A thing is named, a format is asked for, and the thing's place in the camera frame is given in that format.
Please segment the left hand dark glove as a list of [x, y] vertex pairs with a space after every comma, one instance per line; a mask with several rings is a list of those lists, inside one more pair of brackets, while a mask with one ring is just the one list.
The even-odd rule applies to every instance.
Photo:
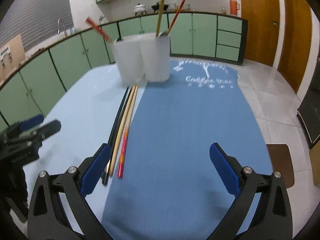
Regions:
[[28, 192], [21, 166], [1, 159], [1, 218], [9, 219], [12, 210], [20, 222], [28, 219]]

